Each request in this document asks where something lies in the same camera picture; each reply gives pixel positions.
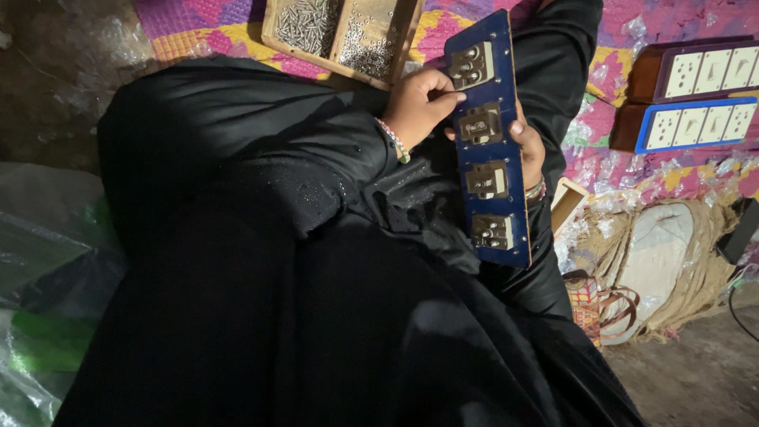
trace hand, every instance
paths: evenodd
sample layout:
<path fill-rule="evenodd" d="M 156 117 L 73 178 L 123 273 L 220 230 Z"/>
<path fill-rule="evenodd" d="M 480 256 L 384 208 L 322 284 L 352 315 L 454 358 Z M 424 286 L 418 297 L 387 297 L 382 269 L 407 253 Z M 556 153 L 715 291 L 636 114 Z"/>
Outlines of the hand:
<path fill-rule="evenodd" d="M 509 124 L 509 134 L 521 146 L 524 192 L 530 191 L 540 182 L 540 176 L 543 174 L 546 148 L 543 146 L 540 134 L 527 124 L 519 100 L 517 100 L 517 119 Z M 446 128 L 446 136 L 451 141 L 456 139 L 456 133 L 452 128 Z"/>
<path fill-rule="evenodd" d="M 382 120 L 410 151 L 466 99 L 463 92 L 454 90 L 453 82 L 445 74 L 433 69 L 419 70 L 392 88 Z"/>

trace black cable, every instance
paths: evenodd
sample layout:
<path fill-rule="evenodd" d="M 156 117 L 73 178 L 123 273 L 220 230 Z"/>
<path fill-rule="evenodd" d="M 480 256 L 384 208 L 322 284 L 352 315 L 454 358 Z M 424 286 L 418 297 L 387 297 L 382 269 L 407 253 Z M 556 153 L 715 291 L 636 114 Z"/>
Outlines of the black cable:
<path fill-rule="evenodd" d="M 732 318 L 734 318 L 735 321 L 738 322 L 738 326 L 742 327 L 743 330 L 746 331 L 746 333 L 751 336 L 751 338 L 754 338 L 759 343 L 759 338 L 757 338 L 756 335 L 752 334 L 751 331 L 747 329 L 747 327 L 743 326 L 743 323 L 741 323 L 741 321 L 738 320 L 738 316 L 735 315 L 735 310 L 732 309 L 732 294 L 733 293 L 735 293 L 735 287 L 733 287 L 730 290 L 730 296 L 727 298 L 727 304 L 730 306 L 730 313 L 732 314 Z"/>

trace black burqa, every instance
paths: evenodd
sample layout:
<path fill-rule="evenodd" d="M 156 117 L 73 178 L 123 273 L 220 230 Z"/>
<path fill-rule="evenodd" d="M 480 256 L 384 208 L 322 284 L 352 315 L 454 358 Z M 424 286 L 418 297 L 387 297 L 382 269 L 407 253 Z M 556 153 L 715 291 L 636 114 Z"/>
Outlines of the black burqa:
<path fill-rule="evenodd" d="M 514 37 L 551 193 L 601 7 Z M 479 266 L 452 144 L 399 165 L 385 98 L 224 57 L 121 88 L 98 137 L 132 266 L 55 424 L 642 425 L 569 318 L 550 196 L 531 269 Z"/>

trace bangle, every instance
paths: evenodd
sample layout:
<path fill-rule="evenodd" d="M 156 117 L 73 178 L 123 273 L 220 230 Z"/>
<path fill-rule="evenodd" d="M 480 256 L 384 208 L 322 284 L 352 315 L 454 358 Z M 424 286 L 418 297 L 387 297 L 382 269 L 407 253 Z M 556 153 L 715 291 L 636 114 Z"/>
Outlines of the bangle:
<path fill-rule="evenodd" d="M 538 196 L 541 198 L 546 194 L 546 180 L 543 175 L 540 175 L 540 181 L 528 192 L 524 193 L 524 198 L 529 200 L 535 199 Z"/>
<path fill-rule="evenodd" d="M 377 117 L 375 117 L 374 119 L 377 120 L 377 123 L 379 123 L 380 126 L 382 126 L 382 129 L 385 130 L 385 133 L 387 134 L 387 136 L 389 136 L 390 139 L 392 139 L 393 144 L 395 144 L 395 146 L 398 148 L 398 151 L 401 152 L 401 158 L 398 159 L 398 161 L 404 164 L 408 163 L 411 160 L 411 156 L 409 156 L 408 151 L 406 151 L 406 149 L 403 148 L 403 143 L 401 142 L 400 139 L 398 139 L 398 137 L 395 136 L 395 132 L 393 132 L 392 129 L 388 125 L 386 125 L 385 122 L 383 122 L 382 120 L 379 120 Z"/>

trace blue frame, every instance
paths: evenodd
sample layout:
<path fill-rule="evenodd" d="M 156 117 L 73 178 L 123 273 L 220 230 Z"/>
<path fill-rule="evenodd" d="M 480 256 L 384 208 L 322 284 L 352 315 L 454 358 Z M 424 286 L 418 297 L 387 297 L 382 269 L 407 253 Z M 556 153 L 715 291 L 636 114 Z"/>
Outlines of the blue frame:
<path fill-rule="evenodd" d="M 491 33 L 495 33 L 496 37 L 491 37 Z M 458 151 L 458 170 L 461 177 L 461 191 L 464 194 L 467 232 L 471 236 L 473 215 L 511 216 L 512 233 L 514 236 L 514 247 L 512 249 L 506 251 L 486 246 L 477 246 L 475 247 L 475 251 L 478 258 L 482 261 L 527 268 L 532 264 L 532 254 L 527 204 L 524 198 L 524 181 L 521 170 L 521 150 L 519 144 L 509 137 L 508 131 L 509 124 L 517 119 L 516 86 L 509 13 L 503 9 L 496 11 L 475 25 L 448 39 L 445 47 L 446 64 L 447 68 L 451 68 L 451 54 L 461 52 L 483 41 L 491 42 L 495 75 L 493 79 L 486 83 L 464 90 L 467 94 L 467 100 L 453 112 L 453 123 L 456 130 L 456 150 Z M 499 83 L 496 83 L 496 77 L 500 78 Z M 493 142 L 474 145 L 462 141 L 458 120 L 466 115 L 467 110 L 491 102 L 499 102 L 500 104 L 501 128 L 505 143 Z M 465 173 L 472 170 L 473 163 L 485 163 L 491 160 L 505 160 L 508 162 L 506 179 L 509 188 L 509 198 L 481 200 L 467 191 Z"/>
<path fill-rule="evenodd" d="M 653 150 L 648 150 L 646 148 L 646 145 L 647 145 L 646 141 L 648 141 L 648 137 L 651 134 L 651 126 L 653 125 L 653 123 L 651 123 L 651 119 L 653 118 L 653 114 L 655 112 L 670 111 L 673 109 L 692 109 L 692 108 L 703 108 L 703 107 L 713 107 L 713 106 L 737 106 L 737 105 L 742 105 L 742 104 L 755 104 L 755 103 L 757 103 L 757 98 L 755 96 L 747 96 L 744 98 L 727 98 L 725 100 L 692 101 L 689 103 L 673 103 L 673 104 L 660 104 L 660 105 L 649 106 L 648 108 L 646 108 L 646 112 L 643 115 L 643 123 L 641 123 L 641 131 L 638 132 L 638 142 L 635 144 L 635 153 L 636 154 L 657 153 L 659 151 L 684 150 L 686 148 L 709 147 L 712 145 L 737 144 L 737 143 L 743 142 L 744 139 L 731 139 L 727 141 L 714 141 L 714 142 L 704 142 L 701 144 L 679 145 L 677 147 L 654 148 Z"/>

